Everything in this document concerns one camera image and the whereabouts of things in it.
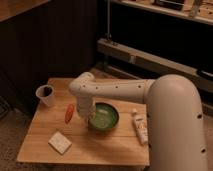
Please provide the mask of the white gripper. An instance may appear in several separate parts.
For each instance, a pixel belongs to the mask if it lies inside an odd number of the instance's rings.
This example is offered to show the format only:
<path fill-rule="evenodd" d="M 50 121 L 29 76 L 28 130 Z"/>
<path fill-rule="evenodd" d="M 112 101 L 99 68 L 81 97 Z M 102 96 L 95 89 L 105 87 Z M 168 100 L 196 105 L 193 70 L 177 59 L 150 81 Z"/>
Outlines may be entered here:
<path fill-rule="evenodd" d="M 92 100 L 81 100 L 77 102 L 77 112 L 79 118 L 89 117 L 88 122 L 95 119 L 95 105 Z"/>

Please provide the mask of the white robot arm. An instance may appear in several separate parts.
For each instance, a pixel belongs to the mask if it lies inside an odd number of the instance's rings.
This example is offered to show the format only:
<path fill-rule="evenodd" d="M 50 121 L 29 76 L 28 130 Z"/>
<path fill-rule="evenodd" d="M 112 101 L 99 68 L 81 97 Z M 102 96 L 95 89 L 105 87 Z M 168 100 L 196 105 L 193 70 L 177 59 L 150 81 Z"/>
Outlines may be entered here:
<path fill-rule="evenodd" d="M 95 97 L 144 104 L 149 171 L 208 171 L 201 97 L 186 77 L 169 74 L 100 83 L 84 72 L 70 82 L 69 91 L 82 118 L 92 115 Z"/>

